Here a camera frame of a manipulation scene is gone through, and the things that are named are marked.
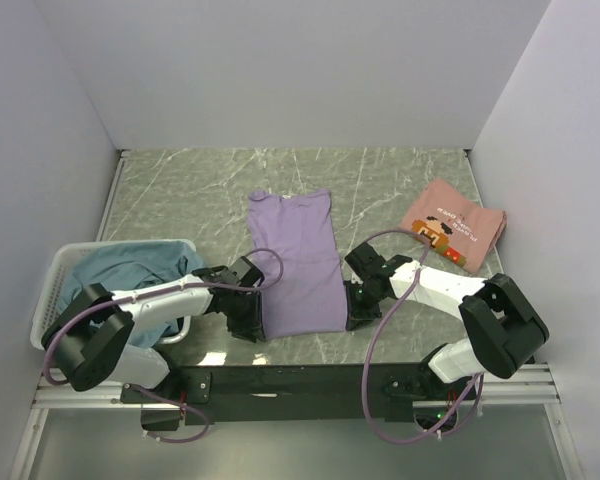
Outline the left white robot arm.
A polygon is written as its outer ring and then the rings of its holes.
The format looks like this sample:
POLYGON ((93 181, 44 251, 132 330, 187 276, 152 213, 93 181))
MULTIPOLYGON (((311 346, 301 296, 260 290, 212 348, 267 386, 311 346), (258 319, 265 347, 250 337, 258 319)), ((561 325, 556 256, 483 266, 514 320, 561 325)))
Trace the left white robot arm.
POLYGON ((170 372, 153 348, 129 343, 134 333, 181 317, 221 313, 229 333, 253 343, 265 339, 261 289, 180 280, 130 291, 88 287, 45 333, 43 375, 52 385, 70 384, 77 392, 111 380, 153 389, 170 372))

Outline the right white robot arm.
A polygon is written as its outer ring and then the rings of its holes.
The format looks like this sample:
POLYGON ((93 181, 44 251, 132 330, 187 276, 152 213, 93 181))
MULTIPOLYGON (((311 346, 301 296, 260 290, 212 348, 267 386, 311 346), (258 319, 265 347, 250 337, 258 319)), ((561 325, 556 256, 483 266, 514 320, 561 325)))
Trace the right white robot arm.
POLYGON ((548 327, 505 274, 489 279, 456 275, 403 255, 348 264, 353 321, 377 318, 379 303, 387 298, 405 298, 462 322, 465 339, 435 349, 421 362, 443 384, 485 372, 509 379, 549 340, 548 327))

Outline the purple t shirt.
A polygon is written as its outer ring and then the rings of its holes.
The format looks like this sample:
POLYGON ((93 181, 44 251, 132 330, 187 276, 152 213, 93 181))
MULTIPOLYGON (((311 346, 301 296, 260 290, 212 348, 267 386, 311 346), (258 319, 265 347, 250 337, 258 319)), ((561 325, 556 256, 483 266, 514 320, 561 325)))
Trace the purple t shirt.
POLYGON ((254 263, 265 275, 265 337, 343 332, 347 298, 331 221, 331 194, 248 196, 254 263))

